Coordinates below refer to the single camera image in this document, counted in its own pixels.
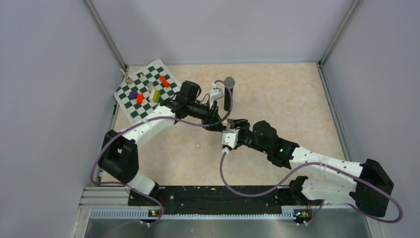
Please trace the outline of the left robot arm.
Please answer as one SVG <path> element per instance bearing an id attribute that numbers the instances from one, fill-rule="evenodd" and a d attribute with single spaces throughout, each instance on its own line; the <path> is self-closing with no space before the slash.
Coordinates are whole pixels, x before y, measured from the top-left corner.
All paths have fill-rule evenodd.
<path id="1" fill-rule="evenodd" d="M 200 119 L 198 126 L 206 130 L 224 130 L 217 101 L 229 92 L 229 88 L 218 88 L 214 82 L 206 103 L 197 100 L 200 91 L 197 83 L 185 81 L 179 92 L 163 100 L 137 124 L 121 132 L 110 130 L 97 158 L 99 168 L 121 184 L 139 191 L 140 199 L 147 205 L 155 204 L 159 197 L 158 184 L 140 171 L 138 151 L 162 130 L 177 122 L 185 122 L 185 117 Z"/>

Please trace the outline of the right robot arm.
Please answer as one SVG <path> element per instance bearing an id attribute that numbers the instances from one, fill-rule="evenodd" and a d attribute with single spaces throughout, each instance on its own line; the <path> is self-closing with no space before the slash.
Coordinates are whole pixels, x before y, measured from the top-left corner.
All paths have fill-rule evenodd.
<path id="1" fill-rule="evenodd" d="M 322 177 L 321 180 L 299 177 L 292 181 L 290 197 L 296 204 L 304 204 L 307 200 L 329 200 L 351 204 L 378 218 L 386 214 L 394 183 L 376 160 L 351 162 L 316 153 L 280 138 L 277 130 L 265 120 L 254 126 L 250 126 L 246 119 L 228 120 L 221 144 L 225 151 L 247 146 L 266 154 L 275 166 Z"/>

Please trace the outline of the black microphone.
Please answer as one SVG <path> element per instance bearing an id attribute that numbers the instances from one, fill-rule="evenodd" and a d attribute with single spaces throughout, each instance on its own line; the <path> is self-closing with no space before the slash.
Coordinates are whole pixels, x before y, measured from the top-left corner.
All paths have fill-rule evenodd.
<path id="1" fill-rule="evenodd" d="M 228 86 L 231 93 L 233 93 L 233 88 L 235 86 L 235 79 L 231 76 L 228 76 L 224 79 L 225 84 Z M 231 97 L 228 92 L 228 89 L 225 88 L 224 90 L 225 96 L 224 96 L 224 110 L 229 111 L 231 106 Z"/>

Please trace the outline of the red block long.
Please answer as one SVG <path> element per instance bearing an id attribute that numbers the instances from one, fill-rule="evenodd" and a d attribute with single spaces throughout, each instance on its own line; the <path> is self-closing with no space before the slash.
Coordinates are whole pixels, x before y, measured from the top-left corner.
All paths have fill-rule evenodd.
<path id="1" fill-rule="evenodd" d="M 166 88 L 170 87 L 170 83 L 167 81 L 167 79 L 164 76 L 161 75 L 159 79 L 164 87 Z"/>

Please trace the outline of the yellow-green block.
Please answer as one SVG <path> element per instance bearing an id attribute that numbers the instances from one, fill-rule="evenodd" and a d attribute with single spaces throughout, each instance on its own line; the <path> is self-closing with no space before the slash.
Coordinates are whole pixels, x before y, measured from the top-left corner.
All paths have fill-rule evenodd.
<path id="1" fill-rule="evenodd" d="M 160 91 L 154 90 L 153 91 L 153 102 L 158 103 L 160 101 Z"/>

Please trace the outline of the white block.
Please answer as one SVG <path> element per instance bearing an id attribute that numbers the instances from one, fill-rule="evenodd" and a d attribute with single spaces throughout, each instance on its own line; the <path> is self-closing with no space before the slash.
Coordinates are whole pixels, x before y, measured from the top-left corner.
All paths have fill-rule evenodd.
<path id="1" fill-rule="evenodd" d="M 149 100 L 150 101 L 154 101 L 154 95 L 155 95 L 155 90 L 152 90 L 151 92 L 150 92 L 150 95 L 149 95 Z"/>

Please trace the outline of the green white chessboard mat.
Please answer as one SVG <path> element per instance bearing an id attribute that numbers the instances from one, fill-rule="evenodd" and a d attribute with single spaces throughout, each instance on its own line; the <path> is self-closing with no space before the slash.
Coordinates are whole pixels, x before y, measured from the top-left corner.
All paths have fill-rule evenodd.
<path id="1" fill-rule="evenodd" d="M 140 81 L 141 74 L 147 78 L 145 82 Z M 170 83 L 169 88 L 162 85 L 159 79 L 161 75 L 164 76 Z M 133 83 L 127 85 L 125 80 L 123 80 L 123 82 L 117 87 L 114 97 L 131 124 L 136 124 L 142 121 L 142 119 L 154 111 L 160 102 L 173 97 L 175 93 L 180 91 L 181 87 L 181 83 L 167 69 L 161 60 L 153 61 L 142 69 L 130 74 L 128 77 L 133 79 Z M 154 90 L 160 91 L 160 101 L 158 103 L 154 103 L 149 100 L 149 82 L 154 84 Z M 144 95 L 144 101 L 141 105 L 138 105 L 136 100 L 130 100 L 128 98 L 131 91 L 137 91 L 138 94 Z"/>

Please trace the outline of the red block small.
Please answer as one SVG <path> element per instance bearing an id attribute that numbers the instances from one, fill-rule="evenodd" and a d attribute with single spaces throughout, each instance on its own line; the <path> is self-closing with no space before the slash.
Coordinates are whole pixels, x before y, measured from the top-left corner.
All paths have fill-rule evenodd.
<path id="1" fill-rule="evenodd" d="M 143 94 L 138 94 L 137 98 L 136 98 L 136 103 L 138 105 L 141 105 L 143 103 L 143 101 L 144 101 L 144 95 Z"/>

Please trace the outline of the cream chess piece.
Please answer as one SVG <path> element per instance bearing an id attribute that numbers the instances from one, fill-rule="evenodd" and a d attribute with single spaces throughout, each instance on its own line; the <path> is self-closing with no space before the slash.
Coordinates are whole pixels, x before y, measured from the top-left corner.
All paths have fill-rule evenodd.
<path id="1" fill-rule="evenodd" d="M 141 74 L 140 81 L 145 82 L 146 80 L 147 80 L 147 78 L 143 74 Z"/>

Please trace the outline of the purple block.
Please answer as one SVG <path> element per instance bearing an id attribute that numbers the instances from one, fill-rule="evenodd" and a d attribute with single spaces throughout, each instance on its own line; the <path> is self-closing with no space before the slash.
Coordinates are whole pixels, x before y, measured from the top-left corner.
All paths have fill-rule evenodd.
<path id="1" fill-rule="evenodd" d="M 136 99 L 137 99 L 137 97 L 138 97 L 138 92 L 137 92 L 137 91 L 131 91 L 131 92 L 129 93 L 129 95 L 128 95 L 128 98 L 129 98 L 130 100 L 136 100 Z"/>

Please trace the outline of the tan wooden block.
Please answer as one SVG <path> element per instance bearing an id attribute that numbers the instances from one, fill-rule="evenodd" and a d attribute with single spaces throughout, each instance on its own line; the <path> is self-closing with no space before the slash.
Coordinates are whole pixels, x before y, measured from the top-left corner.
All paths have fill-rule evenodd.
<path id="1" fill-rule="evenodd" d="M 131 77 L 126 77 L 125 78 L 125 82 L 127 85 L 132 84 L 133 83 L 133 79 Z"/>

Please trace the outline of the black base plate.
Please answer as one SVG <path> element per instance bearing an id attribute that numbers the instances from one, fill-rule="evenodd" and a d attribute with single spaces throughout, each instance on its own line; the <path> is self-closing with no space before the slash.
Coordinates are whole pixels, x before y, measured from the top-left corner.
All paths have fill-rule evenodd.
<path id="1" fill-rule="evenodd" d="M 152 201 L 135 192 L 129 193 L 129 206 L 162 204 L 166 215 L 272 215 L 286 206 L 314 207 L 321 200 L 297 201 L 286 186 L 260 197 L 243 197 L 225 186 L 164 186 L 151 193 Z"/>

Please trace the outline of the left corner post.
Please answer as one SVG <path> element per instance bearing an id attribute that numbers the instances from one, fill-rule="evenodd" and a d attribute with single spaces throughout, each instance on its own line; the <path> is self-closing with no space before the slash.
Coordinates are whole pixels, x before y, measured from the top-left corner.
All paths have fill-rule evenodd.
<path id="1" fill-rule="evenodd" d="M 107 30 L 103 20 L 101 19 L 100 15 L 99 15 L 99 12 L 97 11 L 94 3 L 91 0 L 82 0 L 82 2 L 84 3 L 84 5 L 87 8 L 89 14 L 91 15 L 95 25 L 97 26 L 102 38 L 104 39 L 105 43 L 107 44 L 108 48 L 110 49 L 112 55 L 114 56 L 114 58 L 118 62 L 118 65 L 120 66 L 120 68 L 126 69 L 127 64 L 124 62 L 121 53 L 117 49 L 117 46 L 116 46 L 114 40 L 112 39 L 109 31 Z"/>

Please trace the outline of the corner post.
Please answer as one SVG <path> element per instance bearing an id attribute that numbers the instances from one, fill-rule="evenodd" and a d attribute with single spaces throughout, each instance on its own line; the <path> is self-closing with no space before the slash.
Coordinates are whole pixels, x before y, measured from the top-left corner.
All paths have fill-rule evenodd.
<path id="1" fill-rule="evenodd" d="M 337 44 L 340 42 L 342 36 L 344 35 L 345 31 L 347 30 L 350 22 L 354 18 L 356 12 L 363 4 L 363 0 L 353 0 L 350 7 L 348 8 L 346 14 L 344 15 L 342 21 L 340 22 L 339 26 L 337 27 L 331 41 L 329 42 L 327 48 L 325 49 L 322 57 L 318 61 L 319 67 L 324 67 L 325 64 L 328 62 L 331 54 L 333 53 L 334 49 L 336 48 Z"/>
<path id="2" fill-rule="evenodd" d="M 97 11 L 94 3 L 91 0 L 82 0 L 82 2 L 84 3 L 84 5 L 87 8 L 89 14 L 91 15 L 95 25 L 97 26 L 102 38 L 104 39 L 105 43 L 107 44 L 108 48 L 110 49 L 112 55 L 114 56 L 114 58 L 118 62 L 118 65 L 120 66 L 120 68 L 126 69 L 127 64 L 124 62 L 121 53 L 117 49 L 117 46 L 116 46 L 114 40 L 112 39 L 109 31 L 107 30 L 103 20 L 101 19 L 100 15 L 99 15 L 99 12 Z"/>

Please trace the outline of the right corner post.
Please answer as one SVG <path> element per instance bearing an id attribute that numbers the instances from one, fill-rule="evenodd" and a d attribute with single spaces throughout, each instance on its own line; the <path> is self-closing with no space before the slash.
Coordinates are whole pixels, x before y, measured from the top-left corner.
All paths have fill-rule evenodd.
<path id="1" fill-rule="evenodd" d="M 346 14 L 344 15 L 342 21 L 340 22 L 339 26 L 337 27 L 331 41 L 329 42 L 327 48 L 325 49 L 322 57 L 318 61 L 319 67 L 324 67 L 325 64 L 328 62 L 331 54 L 333 53 L 334 49 L 336 48 L 337 44 L 340 42 L 342 36 L 344 35 L 345 31 L 347 30 L 350 22 L 354 18 L 356 12 L 363 4 L 363 0 L 353 0 L 350 7 L 348 8 Z"/>

